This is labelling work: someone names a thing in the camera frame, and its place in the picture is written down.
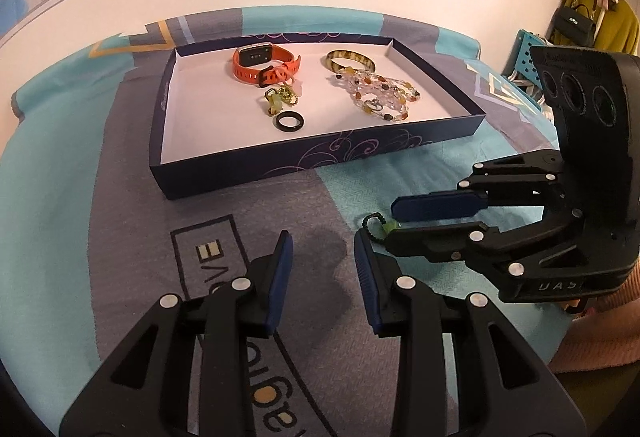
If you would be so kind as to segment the pink right sleeve forearm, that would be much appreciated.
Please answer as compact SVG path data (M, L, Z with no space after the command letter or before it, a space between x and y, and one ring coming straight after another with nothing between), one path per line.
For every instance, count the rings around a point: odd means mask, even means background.
M601 370L639 360L639 265L623 285L572 321L549 363L555 373Z

